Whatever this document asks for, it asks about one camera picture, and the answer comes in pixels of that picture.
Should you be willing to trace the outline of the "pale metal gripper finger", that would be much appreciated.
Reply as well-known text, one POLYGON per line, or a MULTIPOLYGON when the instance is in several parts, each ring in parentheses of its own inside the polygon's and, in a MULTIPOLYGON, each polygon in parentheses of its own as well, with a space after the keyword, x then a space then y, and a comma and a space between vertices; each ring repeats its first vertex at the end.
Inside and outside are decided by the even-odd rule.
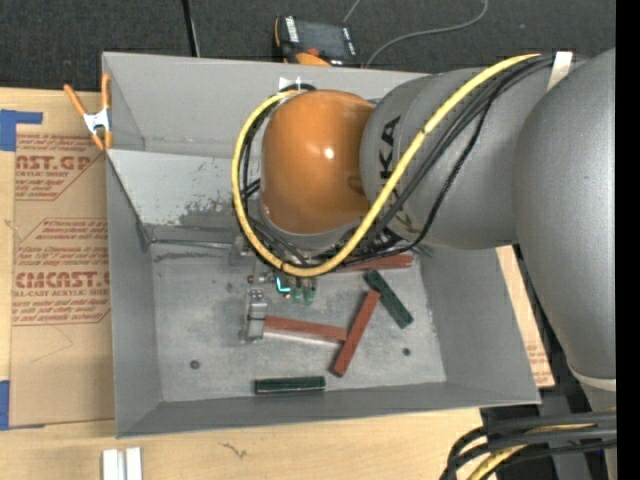
POLYGON ((268 302, 263 291, 250 289, 246 313, 246 338, 248 341, 252 342, 263 337, 267 310, 268 302))
POLYGON ((236 237, 229 251, 229 264, 232 267, 251 265, 251 247, 244 237, 236 237))

